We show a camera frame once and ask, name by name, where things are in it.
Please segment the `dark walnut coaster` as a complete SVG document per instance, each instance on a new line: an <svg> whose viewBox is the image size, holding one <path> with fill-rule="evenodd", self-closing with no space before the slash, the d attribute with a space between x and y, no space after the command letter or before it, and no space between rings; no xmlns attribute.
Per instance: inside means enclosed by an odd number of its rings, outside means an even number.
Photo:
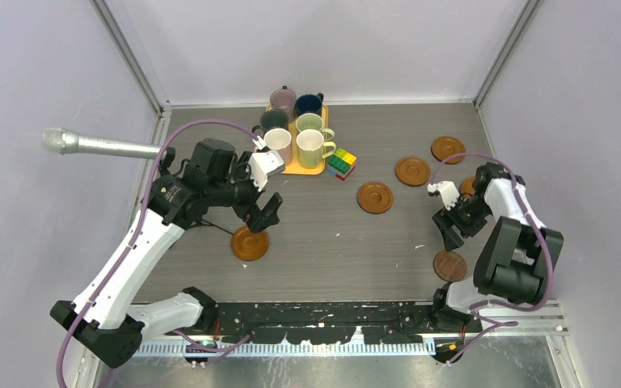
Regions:
<svg viewBox="0 0 621 388"><path fill-rule="evenodd" d="M445 282L458 282L467 275L467 262L454 251L440 251L433 258L433 270Z"/></svg>

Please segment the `brown wooden coaster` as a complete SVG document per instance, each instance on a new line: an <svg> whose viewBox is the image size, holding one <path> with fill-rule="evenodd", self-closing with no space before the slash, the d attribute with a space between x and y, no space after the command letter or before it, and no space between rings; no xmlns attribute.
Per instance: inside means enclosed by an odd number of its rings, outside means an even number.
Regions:
<svg viewBox="0 0 621 388"><path fill-rule="evenodd" d="M357 203L367 213L382 214L392 207L394 195L384 183L367 182L357 190Z"/></svg>
<svg viewBox="0 0 621 388"><path fill-rule="evenodd" d="M253 233L244 225L238 228L230 239L230 249L242 261L258 260L265 255L270 245L267 231Z"/></svg>
<svg viewBox="0 0 621 388"><path fill-rule="evenodd" d="M429 164L422 158L407 156L395 165L395 176L400 183L419 187L428 183L431 175Z"/></svg>
<svg viewBox="0 0 621 388"><path fill-rule="evenodd" d="M475 177L469 177L463 180L459 185L459 191L464 198L472 197L475 195Z"/></svg>
<svg viewBox="0 0 621 388"><path fill-rule="evenodd" d="M446 164L458 164L465 158L466 146L456 137L442 136L432 142L431 154L439 162L446 159Z"/></svg>

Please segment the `yellow tray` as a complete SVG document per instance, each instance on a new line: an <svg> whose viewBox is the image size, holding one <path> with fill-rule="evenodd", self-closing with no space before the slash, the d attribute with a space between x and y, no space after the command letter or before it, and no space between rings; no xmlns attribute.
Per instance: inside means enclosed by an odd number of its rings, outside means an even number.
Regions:
<svg viewBox="0 0 621 388"><path fill-rule="evenodd" d="M325 161L336 152L332 140L335 132L325 127L325 119L315 113L304 113L291 124L291 129L274 128L264 135L264 142L285 163L283 174L318 175Z"/></svg>

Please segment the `navy blue mug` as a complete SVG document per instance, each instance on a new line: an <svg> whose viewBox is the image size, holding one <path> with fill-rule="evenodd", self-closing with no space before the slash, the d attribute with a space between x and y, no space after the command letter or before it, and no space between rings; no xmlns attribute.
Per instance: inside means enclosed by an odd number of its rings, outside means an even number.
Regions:
<svg viewBox="0 0 621 388"><path fill-rule="evenodd" d="M323 100L324 94L319 92L317 94L306 94L298 96L294 110L297 116L301 116L307 113L313 113L315 115L321 116L323 112Z"/></svg>

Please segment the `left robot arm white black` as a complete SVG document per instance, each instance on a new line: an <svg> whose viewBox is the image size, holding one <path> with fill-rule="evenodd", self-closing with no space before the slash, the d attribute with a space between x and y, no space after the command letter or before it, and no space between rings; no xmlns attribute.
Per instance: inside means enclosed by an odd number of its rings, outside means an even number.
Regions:
<svg viewBox="0 0 621 388"><path fill-rule="evenodd" d="M217 321L216 302L195 287L148 305L133 299L167 250L209 209L233 209L253 233L276 225L281 195L263 208L257 201L269 176L284 168L283 158L268 147L237 154L225 141L198 142L177 174L161 167L146 204L102 271L74 300L56 302L51 317L112 369L157 336L182 328L209 333Z"/></svg>

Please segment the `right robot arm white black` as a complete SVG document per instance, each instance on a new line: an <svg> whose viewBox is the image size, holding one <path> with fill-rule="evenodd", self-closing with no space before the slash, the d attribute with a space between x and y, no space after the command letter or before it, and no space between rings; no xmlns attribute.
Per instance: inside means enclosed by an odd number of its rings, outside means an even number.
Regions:
<svg viewBox="0 0 621 388"><path fill-rule="evenodd" d="M433 296L429 321L439 331L465 327L483 306L531 311L544 302L563 235L547 227L526 200L521 176L500 163L478 167L474 194L463 197L450 181L429 183L442 208L433 215L444 250L453 253L476 236L492 217L495 225L476 261L472 277L447 281Z"/></svg>

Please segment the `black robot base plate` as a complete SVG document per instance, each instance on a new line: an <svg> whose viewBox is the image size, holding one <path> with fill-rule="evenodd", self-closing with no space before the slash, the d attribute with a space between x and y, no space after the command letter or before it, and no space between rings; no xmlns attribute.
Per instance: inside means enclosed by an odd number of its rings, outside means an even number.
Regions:
<svg viewBox="0 0 621 388"><path fill-rule="evenodd" d="M426 335L477 334L481 323L433 313L431 302L221 302L206 326L183 327L186 335L250 344L346 344L356 334L365 344L415 344Z"/></svg>

